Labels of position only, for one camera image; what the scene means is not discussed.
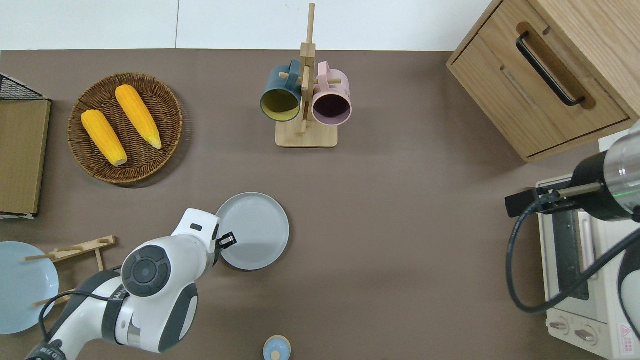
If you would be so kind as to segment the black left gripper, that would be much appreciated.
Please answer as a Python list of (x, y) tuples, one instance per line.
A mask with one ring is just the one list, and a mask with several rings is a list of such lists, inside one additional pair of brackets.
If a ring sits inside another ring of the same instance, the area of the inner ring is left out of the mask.
[(228, 249), (237, 244), (237, 239), (232, 232), (222, 235), (219, 239), (217, 239), (217, 235), (218, 227), (215, 228), (211, 237), (211, 265), (217, 264), (220, 250)]

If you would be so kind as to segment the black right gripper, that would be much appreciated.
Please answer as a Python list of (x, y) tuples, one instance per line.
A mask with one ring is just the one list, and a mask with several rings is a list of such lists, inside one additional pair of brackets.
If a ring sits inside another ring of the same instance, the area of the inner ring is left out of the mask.
[(538, 187), (510, 194), (505, 197), (506, 214), (509, 218), (518, 218), (536, 203), (538, 214), (551, 215), (576, 210), (576, 202), (567, 198), (565, 192), (566, 189)]

